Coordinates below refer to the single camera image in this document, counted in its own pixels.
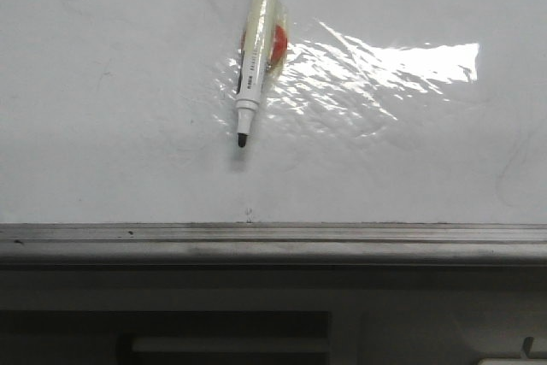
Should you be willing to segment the white dry-erase marker pen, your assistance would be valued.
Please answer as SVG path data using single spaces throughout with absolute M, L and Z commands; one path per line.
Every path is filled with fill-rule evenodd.
M 278 0 L 252 0 L 248 13 L 236 94 L 238 146 L 244 148 L 262 100 L 274 44 Z

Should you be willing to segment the red disc taped to marker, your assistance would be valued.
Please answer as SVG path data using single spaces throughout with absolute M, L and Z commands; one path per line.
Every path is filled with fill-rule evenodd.
M 272 79 L 278 77 L 283 69 L 289 44 L 287 9 L 280 0 L 275 1 L 274 20 L 273 42 L 266 66 L 266 75 Z

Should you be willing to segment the grey cabinet below whiteboard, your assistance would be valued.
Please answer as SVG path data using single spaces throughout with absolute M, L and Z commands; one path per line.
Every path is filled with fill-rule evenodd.
M 546 360 L 544 268 L 5 268 L 4 364 Z

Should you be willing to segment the aluminium whiteboard tray frame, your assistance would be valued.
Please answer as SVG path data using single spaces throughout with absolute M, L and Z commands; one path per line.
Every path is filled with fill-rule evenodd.
M 543 224 L 4 223 L 1 262 L 55 265 L 543 266 Z

